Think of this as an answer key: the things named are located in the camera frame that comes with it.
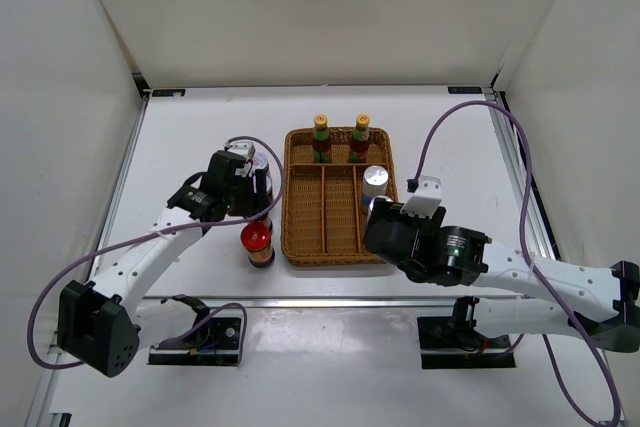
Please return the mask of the red-lid sauce jar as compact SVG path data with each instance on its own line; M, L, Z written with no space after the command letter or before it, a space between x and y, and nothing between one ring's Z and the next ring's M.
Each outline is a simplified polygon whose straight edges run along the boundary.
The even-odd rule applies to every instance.
M273 263L275 252L271 245L271 232L266 225L261 222L247 223L241 231L240 240L254 267L266 268Z
M264 232L271 233L273 230L272 221L268 214L265 214L253 220L251 223L249 223L249 226L253 231L262 232L262 233Z

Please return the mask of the silver-cap white bottle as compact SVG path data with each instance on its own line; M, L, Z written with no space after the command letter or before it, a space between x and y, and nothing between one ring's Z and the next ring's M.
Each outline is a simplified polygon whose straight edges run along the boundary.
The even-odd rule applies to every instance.
M391 197L386 196L386 195L377 195L375 197L372 197L369 200L369 203L367 205L366 212L367 212L368 215L371 215L373 213L374 207L375 207L375 205L376 205L376 203L378 201L379 202L387 202L387 203L394 203L395 202Z
M364 170L362 176L362 188L360 207L366 211L373 198L385 196L389 183L389 172L380 165L372 165Z

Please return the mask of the yellow-cap sauce bottle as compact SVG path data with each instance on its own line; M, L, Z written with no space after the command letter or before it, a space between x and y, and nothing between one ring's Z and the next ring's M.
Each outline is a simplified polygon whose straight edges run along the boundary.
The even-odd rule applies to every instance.
M370 116L359 114L349 141L348 161L364 163L367 160L370 145Z
M328 117L325 114L317 114L314 117L312 149L316 162L332 162L331 132L328 127Z

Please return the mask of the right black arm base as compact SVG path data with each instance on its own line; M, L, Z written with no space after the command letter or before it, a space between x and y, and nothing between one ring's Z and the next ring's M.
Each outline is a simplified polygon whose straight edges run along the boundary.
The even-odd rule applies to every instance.
M486 338L473 329L454 329L448 317L418 317L423 370L511 369L516 367L508 336Z

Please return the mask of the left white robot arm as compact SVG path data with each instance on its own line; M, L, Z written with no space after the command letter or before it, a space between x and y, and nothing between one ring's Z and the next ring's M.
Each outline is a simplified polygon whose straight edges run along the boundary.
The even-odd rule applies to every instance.
M147 346L168 342L197 349L208 344L211 310L202 301L177 294L154 307L141 303L212 227L264 216L267 176L256 171L254 155L250 141L232 142L215 152L207 170L188 178L169 198L150 239L135 242L92 280L67 284L59 298L58 346L112 378Z

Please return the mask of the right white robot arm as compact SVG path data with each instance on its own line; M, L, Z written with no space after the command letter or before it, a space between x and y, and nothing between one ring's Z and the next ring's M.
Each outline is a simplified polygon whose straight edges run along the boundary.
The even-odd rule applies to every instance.
M377 197L370 204L366 250L396 266L414 283L496 288L513 302L460 298L449 334L470 347L507 334L586 336L617 353L639 349L639 267L619 261L592 268L536 257L493 242L479 231L445 226L445 210L411 215L403 204Z

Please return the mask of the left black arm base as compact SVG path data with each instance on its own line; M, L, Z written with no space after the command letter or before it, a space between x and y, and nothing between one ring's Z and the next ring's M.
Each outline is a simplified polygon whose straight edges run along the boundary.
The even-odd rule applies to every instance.
M147 363L152 366L237 367L242 329L241 317L213 317L185 341L151 347Z

